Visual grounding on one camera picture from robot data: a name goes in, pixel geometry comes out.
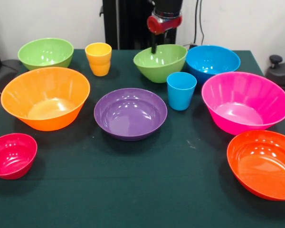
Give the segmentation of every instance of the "bowl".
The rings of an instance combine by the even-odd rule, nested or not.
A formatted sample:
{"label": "bowl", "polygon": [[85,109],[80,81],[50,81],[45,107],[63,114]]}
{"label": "bowl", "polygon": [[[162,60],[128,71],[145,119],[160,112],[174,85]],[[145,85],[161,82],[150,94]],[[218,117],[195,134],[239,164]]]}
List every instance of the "bowl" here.
{"label": "bowl", "polygon": [[250,131],[231,140],[228,163],[239,182],[267,200],[285,201],[285,136]]}
{"label": "bowl", "polygon": [[139,71],[150,81],[165,83],[167,77],[181,71],[185,64],[187,49],[180,45],[158,45],[156,53],[151,47],[139,52],[133,59]]}
{"label": "bowl", "polygon": [[90,93],[81,73],[63,67],[28,71],[1,94],[3,108],[34,129],[54,131],[71,124]]}
{"label": "bowl", "polygon": [[264,130],[285,118],[285,92],[259,75],[219,74],[205,82],[201,94],[216,125],[230,134]]}
{"label": "bowl", "polygon": [[165,122],[167,106],[148,90],[124,88],[103,96],[95,105],[94,117],[113,137],[137,141],[151,135]]}
{"label": "bowl", "polygon": [[235,71],[241,61],[236,53],[220,46],[203,45],[191,48],[186,57],[188,71],[202,85],[214,75]]}
{"label": "bowl", "polygon": [[68,67],[74,52],[73,45],[59,38],[33,40],[20,48],[18,59],[28,70],[42,67]]}
{"label": "bowl", "polygon": [[37,154],[36,141],[27,134],[12,133],[0,137],[0,178],[23,177]]}

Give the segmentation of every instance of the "plastic cup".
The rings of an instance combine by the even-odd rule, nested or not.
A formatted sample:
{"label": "plastic cup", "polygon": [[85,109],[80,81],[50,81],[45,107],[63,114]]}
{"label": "plastic cup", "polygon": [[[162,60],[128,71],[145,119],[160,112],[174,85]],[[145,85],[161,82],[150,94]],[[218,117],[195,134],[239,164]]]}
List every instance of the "plastic cup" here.
{"label": "plastic cup", "polygon": [[95,76],[105,76],[111,65],[112,48],[106,43],[93,43],[85,48],[90,68]]}
{"label": "plastic cup", "polygon": [[185,72],[170,74],[167,78],[169,106],[177,111],[186,110],[196,86],[196,78]]}

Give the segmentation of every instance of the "green bowl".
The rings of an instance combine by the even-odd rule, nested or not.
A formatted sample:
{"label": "green bowl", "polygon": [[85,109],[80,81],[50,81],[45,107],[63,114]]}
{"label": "green bowl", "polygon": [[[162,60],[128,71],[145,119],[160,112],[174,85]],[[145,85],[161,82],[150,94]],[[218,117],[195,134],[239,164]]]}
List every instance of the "green bowl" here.
{"label": "green bowl", "polygon": [[43,38],[33,40],[20,48],[18,58],[29,70],[48,66],[68,67],[73,52],[73,45],[64,39]]}
{"label": "green bowl", "polygon": [[187,49],[176,44],[158,45],[156,53],[151,48],[139,52],[133,59],[139,71],[150,81],[164,83],[167,77],[179,72],[185,64]]}

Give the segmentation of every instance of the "orange bowl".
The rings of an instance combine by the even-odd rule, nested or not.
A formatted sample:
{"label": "orange bowl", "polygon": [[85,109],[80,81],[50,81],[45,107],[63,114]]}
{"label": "orange bowl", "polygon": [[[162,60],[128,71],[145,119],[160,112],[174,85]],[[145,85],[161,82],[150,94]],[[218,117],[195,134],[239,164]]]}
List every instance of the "orange bowl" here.
{"label": "orange bowl", "polygon": [[251,193],[285,201],[285,136],[270,131],[244,132],[231,140],[227,158],[232,172]]}
{"label": "orange bowl", "polygon": [[40,131],[54,131],[71,124],[90,93],[81,73],[64,67],[28,71],[6,85],[3,108]]}

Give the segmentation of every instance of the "table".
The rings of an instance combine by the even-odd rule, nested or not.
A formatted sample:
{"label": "table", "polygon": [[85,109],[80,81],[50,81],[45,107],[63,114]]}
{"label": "table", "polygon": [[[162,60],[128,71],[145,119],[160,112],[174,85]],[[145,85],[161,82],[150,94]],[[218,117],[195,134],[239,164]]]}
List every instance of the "table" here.
{"label": "table", "polygon": [[[26,176],[0,179],[0,228],[284,228],[285,202],[258,198],[234,178],[232,135],[214,124],[198,89],[188,110],[168,107],[145,140],[119,141],[98,127],[94,105],[112,90],[145,88],[167,103],[166,85],[136,69],[137,52],[114,50],[110,73],[96,77],[84,50],[75,50],[70,68],[88,78],[91,93],[62,130],[34,130],[0,108],[0,135],[27,133],[38,143]],[[262,74],[250,51],[236,53],[240,71]],[[285,120],[270,130],[285,134]]]}

